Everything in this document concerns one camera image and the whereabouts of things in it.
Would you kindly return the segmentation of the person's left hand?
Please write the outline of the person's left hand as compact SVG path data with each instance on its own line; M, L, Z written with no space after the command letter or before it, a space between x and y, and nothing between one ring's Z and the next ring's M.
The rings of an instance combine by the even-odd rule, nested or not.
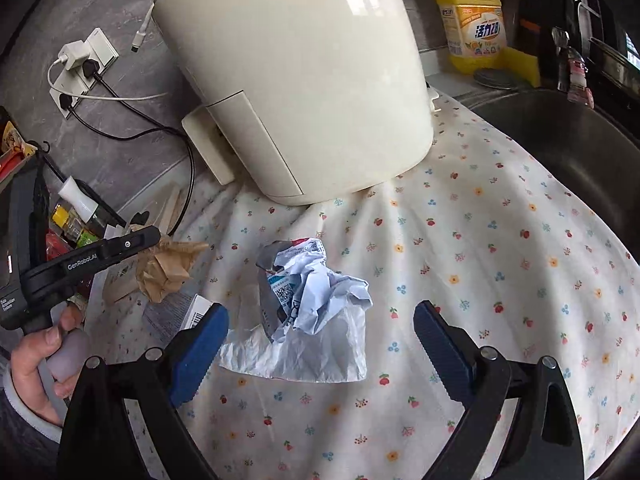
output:
M62 346L63 332L81 326L84 314L69 302L58 318L58 324L23 337L11 354L11 376L15 392L35 415L55 426L63 425L43 387L38 366Z

